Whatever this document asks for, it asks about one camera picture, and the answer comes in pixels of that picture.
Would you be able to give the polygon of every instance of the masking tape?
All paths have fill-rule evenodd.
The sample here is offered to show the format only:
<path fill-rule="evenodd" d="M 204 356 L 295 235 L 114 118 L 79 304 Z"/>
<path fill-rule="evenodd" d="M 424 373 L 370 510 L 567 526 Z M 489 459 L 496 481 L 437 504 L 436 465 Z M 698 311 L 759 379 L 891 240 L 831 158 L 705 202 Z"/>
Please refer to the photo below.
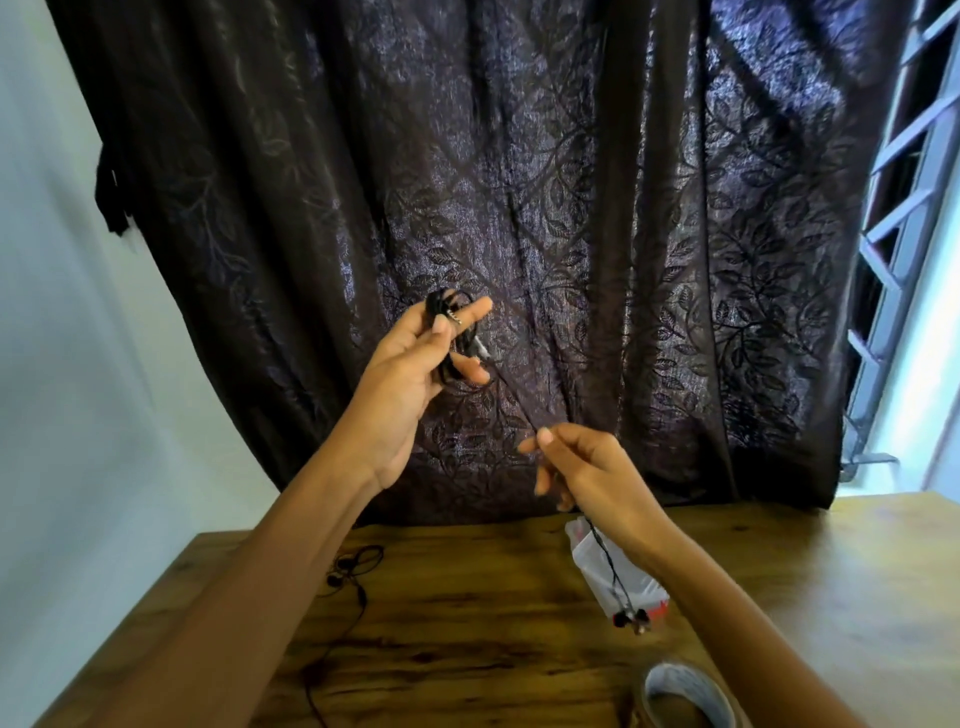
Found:
<path fill-rule="evenodd" d="M 713 728 L 740 726 L 737 713 L 723 689 L 693 665 L 676 661 L 660 662 L 642 673 L 636 690 L 634 726 L 667 728 L 650 708 L 650 700 L 657 695 L 679 695 L 686 698 L 707 716 Z"/>

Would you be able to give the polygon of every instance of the forearm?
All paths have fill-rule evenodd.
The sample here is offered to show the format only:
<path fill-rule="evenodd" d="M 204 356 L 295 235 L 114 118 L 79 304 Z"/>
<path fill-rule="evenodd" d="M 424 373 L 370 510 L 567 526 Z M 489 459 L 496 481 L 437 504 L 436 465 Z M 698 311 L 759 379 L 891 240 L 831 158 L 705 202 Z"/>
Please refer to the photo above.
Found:
<path fill-rule="evenodd" d="M 247 725 L 371 497 L 362 472 L 318 451 L 95 724 Z"/>
<path fill-rule="evenodd" d="M 680 605 L 754 725 L 862 728 L 753 600 L 679 529 L 642 560 Z"/>

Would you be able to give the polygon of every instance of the metal window grille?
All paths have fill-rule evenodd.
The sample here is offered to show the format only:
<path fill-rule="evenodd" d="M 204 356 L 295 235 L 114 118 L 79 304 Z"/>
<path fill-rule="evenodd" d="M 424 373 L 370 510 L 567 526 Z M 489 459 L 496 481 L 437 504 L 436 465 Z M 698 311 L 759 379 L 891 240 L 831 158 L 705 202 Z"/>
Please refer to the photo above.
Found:
<path fill-rule="evenodd" d="M 856 376 L 844 419 L 844 482 L 860 465 L 896 461 L 865 448 L 957 152 L 958 18 L 960 0 L 916 0 L 871 173 L 847 334 Z"/>

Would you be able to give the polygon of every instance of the plastic container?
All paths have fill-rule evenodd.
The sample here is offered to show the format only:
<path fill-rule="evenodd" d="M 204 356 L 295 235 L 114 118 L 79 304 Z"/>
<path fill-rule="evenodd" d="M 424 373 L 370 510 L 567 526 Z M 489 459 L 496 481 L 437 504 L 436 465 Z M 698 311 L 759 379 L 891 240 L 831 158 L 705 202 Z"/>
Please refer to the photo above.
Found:
<path fill-rule="evenodd" d="M 627 608 L 624 589 L 634 609 L 645 610 L 651 621 L 665 616 L 670 595 L 653 576 L 634 566 L 620 547 L 607 538 L 602 531 L 597 529 L 613 561 L 616 575 L 620 577 L 615 583 L 610 562 L 607 561 L 603 548 L 593 537 L 587 519 L 581 516 L 575 521 L 570 521 L 564 530 L 570 538 L 573 563 L 583 573 L 590 590 L 600 602 L 607 617 L 612 619 L 613 615 Z"/>

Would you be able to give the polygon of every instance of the wooden table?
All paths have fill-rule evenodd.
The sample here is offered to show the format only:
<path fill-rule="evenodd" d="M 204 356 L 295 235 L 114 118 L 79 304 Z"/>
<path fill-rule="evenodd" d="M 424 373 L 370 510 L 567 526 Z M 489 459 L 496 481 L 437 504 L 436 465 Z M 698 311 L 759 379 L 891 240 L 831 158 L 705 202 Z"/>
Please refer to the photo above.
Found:
<path fill-rule="evenodd" d="M 874 726 L 960 725 L 960 506 L 854 497 L 825 514 L 738 504 L 674 509 L 792 644 Z M 566 517 L 371 526 L 367 614 L 315 699 L 331 728 L 614 726 L 637 665 L 712 665 L 675 608 L 657 633 L 610 626 L 573 566 Z M 39 723 L 74 726 L 121 680 L 245 534 L 198 536 Z M 354 590 L 314 601 L 256 724 L 315 726 L 300 668 L 356 617 Z"/>

